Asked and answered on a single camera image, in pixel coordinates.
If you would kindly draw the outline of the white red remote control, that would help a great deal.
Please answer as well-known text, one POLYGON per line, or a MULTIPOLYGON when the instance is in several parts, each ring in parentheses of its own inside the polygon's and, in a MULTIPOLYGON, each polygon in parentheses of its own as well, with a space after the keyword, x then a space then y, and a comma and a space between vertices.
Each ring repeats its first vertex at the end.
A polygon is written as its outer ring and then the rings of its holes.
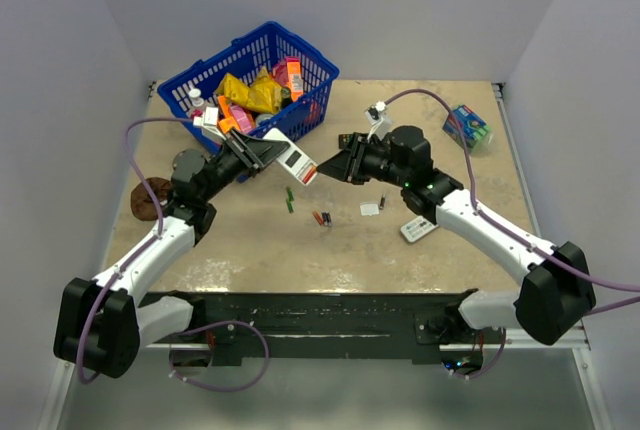
POLYGON ((303 186, 309 186, 313 182, 317 171, 309 178, 304 177, 305 170, 310 165, 317 167, 317 163, 307 153, 277 128, 270 129, 264 135, 264 139, 285 144, 285 151, 278 156, 277 162, 297 182, 303 186))

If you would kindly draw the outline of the white battery cover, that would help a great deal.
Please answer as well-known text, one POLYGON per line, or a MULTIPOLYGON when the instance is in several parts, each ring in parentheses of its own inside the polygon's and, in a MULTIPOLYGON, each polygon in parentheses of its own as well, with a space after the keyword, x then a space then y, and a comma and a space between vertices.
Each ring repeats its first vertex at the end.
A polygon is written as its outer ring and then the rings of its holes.
POLYGON ((375 216, 380 213, 379 204, 374 202, 361 203, 359 208, 362 216, 375 216))

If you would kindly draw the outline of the orange battery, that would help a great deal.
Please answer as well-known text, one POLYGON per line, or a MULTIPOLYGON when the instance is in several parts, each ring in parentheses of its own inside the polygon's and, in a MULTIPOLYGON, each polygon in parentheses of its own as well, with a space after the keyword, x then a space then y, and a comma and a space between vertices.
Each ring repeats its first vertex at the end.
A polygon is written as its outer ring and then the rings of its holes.
POLYGON ((317 211, 313 211, 312 215, 320 226, 324 226, 324 219, 317 211))
POLYGON ((315 174, 317 171, 317 167, 315 165, 310 165, 304 173, 305 178, 309 178, 311 175, 315 174))

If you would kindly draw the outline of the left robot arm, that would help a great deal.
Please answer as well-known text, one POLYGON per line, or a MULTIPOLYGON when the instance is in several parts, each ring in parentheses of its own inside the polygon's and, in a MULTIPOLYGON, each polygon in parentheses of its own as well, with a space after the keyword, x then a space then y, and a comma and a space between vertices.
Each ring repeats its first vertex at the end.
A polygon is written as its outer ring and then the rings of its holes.
POLYGON ((98 374, 121 377, 139 350, 171 334, 185 342, 207 330, 204 308, 185 294, 144 305, 150 287, 209 231, 211 199, 239 176, 254 176, 292 148, 279 130, 259 139, 232 131, 211 158, 185 150, 174 161, 167 204, 147 236, 91 280, 64 288, 54 355, 98 374))

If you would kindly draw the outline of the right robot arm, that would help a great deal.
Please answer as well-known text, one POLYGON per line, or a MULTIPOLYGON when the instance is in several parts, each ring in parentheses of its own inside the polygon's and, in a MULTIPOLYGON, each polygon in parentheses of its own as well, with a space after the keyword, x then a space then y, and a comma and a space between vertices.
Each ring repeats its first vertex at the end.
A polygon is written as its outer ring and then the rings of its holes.
POLYGON ((456 342, 502 327, 551 346, 595 307, 584 252, 571 242, 557 246, 530 235, 474 203, 462 183, 434 165, 431 145, 415 126, 383 138, 355 133, 318 171, 353 185, 375 179, 399 187, 409 210, 472 244, 518 284, 515 292, 466 292, 442 319, 456 342))

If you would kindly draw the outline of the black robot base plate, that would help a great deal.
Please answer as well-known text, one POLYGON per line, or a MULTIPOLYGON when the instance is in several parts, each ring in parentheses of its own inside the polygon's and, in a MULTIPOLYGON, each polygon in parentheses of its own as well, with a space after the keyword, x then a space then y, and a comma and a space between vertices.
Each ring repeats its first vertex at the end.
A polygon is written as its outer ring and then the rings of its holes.
POLYGON ((245 358, 408 360, 438 364, 442 347, 456 359, 479 343, 497 344, 496 330, 472 330, 455 315, 460 294, 220 293, 188 296, 191 334, 163 344, 209 348, 216 366, 245 358))

